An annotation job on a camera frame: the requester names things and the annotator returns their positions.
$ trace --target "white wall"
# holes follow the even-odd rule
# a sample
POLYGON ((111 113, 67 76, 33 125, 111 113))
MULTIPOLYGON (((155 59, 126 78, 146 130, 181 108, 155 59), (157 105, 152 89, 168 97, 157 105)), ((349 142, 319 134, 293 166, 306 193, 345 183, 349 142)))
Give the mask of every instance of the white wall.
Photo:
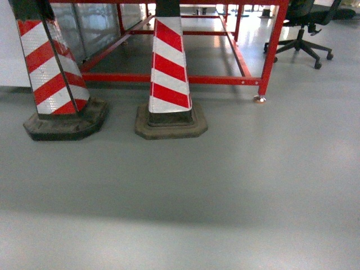
POLYGON ((30 86, 16 21, 7 0, 0 0, 0 86, 30 86))

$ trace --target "office chair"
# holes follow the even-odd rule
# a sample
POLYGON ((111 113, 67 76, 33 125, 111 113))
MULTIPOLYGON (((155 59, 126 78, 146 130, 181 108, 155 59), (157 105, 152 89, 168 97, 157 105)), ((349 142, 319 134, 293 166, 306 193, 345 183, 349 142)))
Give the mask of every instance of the office chair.
MULTIPOLYGON (((286 20, 284 26, 301 26, 298 37, 293 40, 282 40, 279 41, 279 45, 284 45, 279 48, 276 53, 287 51, 291 48, 295 48, 296 51, 303 50, 313 58, 315 58, 315 69, 321 68, 320 57, 314 50, 327 51, 326 59, 331 60, 334 55, 331 53, 332 49, 320 46, 306 40, 303 40, 304 28, 308 27, 308 33, 311 35, 318 34, 320 30, 316 30, 316 25, 327 25, 333 18, 341 0, 334 0, 331 7, 321 6, 314 4, 315 0, 292 0, 289 4, 286 13, 286 20)), ((264 52, 267 52, 269 43, 265 43, 264 52)))

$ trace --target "white stripe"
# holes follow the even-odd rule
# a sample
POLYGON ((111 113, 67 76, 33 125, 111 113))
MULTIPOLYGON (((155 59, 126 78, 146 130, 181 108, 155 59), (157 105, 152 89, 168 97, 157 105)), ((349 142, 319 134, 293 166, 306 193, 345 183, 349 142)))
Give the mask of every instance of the white stripe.
POLYGON ((65 56, 62 56, 62 55, 58 55, 58 57, 60 59, 61 66, 64 71, 73 73, 73 74, 81 77, 80 70, 79 70, 77 64, 74 62, 74 60, 67 58, 65 56))
POLYGON ((150 96, 148 103, 148 111, 151 113, 178 113, 181 111, 189 111, 191 110, 176 104, 172 104, 170 102, 160 100, 156 97, 150 96))
POLYGON ((151 81, 173 91, 183 93, 184 95, 189 95, 190 92, 188 83, 166 75, 156 69, 151 69, 151 81))
POLYGON ((89 91, 86 88, 71 84, 70 89, 71 89, 71 94, 73 95, 73 97, 75 99, 77 99, 77 100, 89 100, 90 94, 89 94, 89 91))
POLYGON ((179 52, 177 49, 171 47, 157 37, 154 37, 152 51, 179 66, 186 67, 185 53, 179 52))
POLYGON ((55 56, 30 73, 34 91, 60 73, 55 56))
POLYGON ((66 43, 66 41, 64 40, 64 37, 61 34, 61 29, 57 23, 57 20, 55 20, 55 25, 50 24, 50 23, 46 23, 47 27, 49 28, 49 32, 50 32, 50 36, 54 41, 58 41, 59 43, 61 43, 63 46, 65 46, 66 48, 68 48, 68 44, 66 43))
POLYGON ((178 35, 182 35, 181 18, 180 17, 156 17, 159 22, 165 24, 178 35))
POLYGON ((71 101, 71 99, 68 93, 68 89, 64 87, 60 91, 53 94, 51 97, 41 102, 37 106, 38 112, 40 114, 51 114, 69 101, 71 101))
POLYGON ((31 54, 41 45, 48 42, 48 40, 45 28, 41 22, 21 37, 25 56, 31 54))

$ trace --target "chair base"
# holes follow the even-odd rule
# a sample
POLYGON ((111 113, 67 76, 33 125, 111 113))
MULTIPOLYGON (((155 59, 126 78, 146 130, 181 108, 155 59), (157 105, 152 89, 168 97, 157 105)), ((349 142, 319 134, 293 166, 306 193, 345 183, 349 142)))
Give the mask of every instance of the chair base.
MULTIPOLYGON (((326 59, 328 60, 331 60, 334 57, 333 54, 331 53, 332 49, 303 40, 303 35, 304 35, 304 28, 301 28, 297 39, 279 41, 278 45, 283 45, 283 47, 279 48, 276 51, 276 53, 284 52, 292 48, 295 48, 296 51, 303 50, 304 52, 306 52, 308 55, 312 56, 315 59, 315 66, 314 66, 315 69, 320 69, 321 68, 320 57, 312 49, 327 51, 326 59)), ((268 42, 265 43, 265 47, 264 47, 265 52, 267 52, 268 46, 269 43, 268 42)))

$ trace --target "red stripe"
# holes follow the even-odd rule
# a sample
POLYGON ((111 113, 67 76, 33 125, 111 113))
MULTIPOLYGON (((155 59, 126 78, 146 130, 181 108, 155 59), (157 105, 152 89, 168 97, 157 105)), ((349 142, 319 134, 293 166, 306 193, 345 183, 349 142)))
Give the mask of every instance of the red stripe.
POLYGON ((154 68, 171 77, 186 82, 185 68, 155 53, 154 68))
POLYGON ((38 89, 34 91, 34 97, 36 104, 40 104, 47 98, 51 97, 55 93, 57 93, 59 90, 63 89, 65 87, 65 82, 62 77, 62 75, 59 73, 54 78, 49 80, 44 85, 40 86, 38 89))
POLYGON ((152 95, 154 97, 185 108, 190 108, 189 99, 186 94, 173 91, 156 83, 151 84, 152 95))
POLYGON ((75 114, 76 110, 71 101, 66 103, 64 106, 61 106, 57 110, 55 110, 52 114, 75 114))
POLYGON ((21 36, 25 35, 28 31, 32 30, 32 28, 34 28, 35 26, 41 23, 42 22, 38 20, 32 20, 32 21, 29 20, 25 22, 21 20, 17 20, 17 25, 19 26, 19 31, 21 36))
POLYGON ((181 36, 160 21, 156 21, 155 36, 166 44, 183 52, 181 36))
POLYGON ((88 102, 87 100, 75 100, 78 111, 81 111, 83 107, 85 107, 87 102, 88 102))
POLYGON ((65 76, 69 84, 86 88, 85 81, 82 77, 69 72, 65 72, 65 76))
POLYGON ((26 56, 26 63, 28 65, 29 73, 40 67, 43 63, 53 58, 54 52, 50 42, 46 42, 26 56))
POLYGON ((55 45, 56 52, 59 55, 65 56, 65 57, 75 61, 75 58, 74 58, 73 54, 71 53, 71 50, 69 48, 67 48, 67 46, 65 46, 64 44, 61 44, 59 41, 54 40, 54 39, 53 39, 53 42, 55 45))

